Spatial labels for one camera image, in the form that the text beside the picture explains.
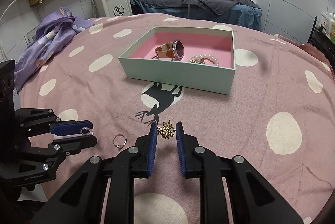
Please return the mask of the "beige strap wristwatch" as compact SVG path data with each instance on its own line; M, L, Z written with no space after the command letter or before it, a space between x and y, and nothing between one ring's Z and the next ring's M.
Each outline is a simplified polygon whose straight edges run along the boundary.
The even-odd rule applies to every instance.
M171 59L175 61L182 60L184 56L184 46L180 40L167 42L155 49L155 55L152 59Z

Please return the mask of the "pink polka dot bedsheet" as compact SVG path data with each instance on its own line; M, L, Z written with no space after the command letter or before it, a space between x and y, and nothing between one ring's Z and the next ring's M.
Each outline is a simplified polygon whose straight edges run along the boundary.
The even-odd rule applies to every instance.
M226 29L166 14L94 19L20 91L23 108L51 108L63 120L90 120L98 143L68 157L52 196L90 157L119 154L151 121L181 122L216 155L242 155L312 223L334 190L334 77L322 56L231 25L237 66L229 95L129 79L118 60L154 27Z

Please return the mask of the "black trolley rack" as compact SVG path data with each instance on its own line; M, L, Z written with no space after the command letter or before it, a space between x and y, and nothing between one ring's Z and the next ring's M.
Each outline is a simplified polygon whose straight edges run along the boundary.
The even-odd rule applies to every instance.
M329 61L332 69L334 69L334 43L317 27L318 18L314 18L311 34L308 43L316 47Z

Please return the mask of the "massage bed grey blanket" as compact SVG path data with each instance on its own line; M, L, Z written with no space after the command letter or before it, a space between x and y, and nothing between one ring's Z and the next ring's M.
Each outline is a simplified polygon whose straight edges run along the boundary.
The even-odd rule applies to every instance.
M143 13L261 29L262 9L251 0L134 0L134 3Z

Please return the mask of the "purple crumpled cloth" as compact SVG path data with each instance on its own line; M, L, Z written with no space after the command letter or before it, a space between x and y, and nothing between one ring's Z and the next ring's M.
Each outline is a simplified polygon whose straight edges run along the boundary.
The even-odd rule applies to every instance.
M93 22L73 15L67 7L47 15L37 27L36 40L29 43L15 64L15 89L20 91L27 79L53 55L61 52L77 34L92 26Z

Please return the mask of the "mint box pink lining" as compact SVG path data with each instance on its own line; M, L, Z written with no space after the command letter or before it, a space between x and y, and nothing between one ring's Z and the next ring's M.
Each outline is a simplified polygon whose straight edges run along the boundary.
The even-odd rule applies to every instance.
M152 59L158 46L180 40L182 60ZM119 56L128 78L228 95L236 70L230 29L154 27Z

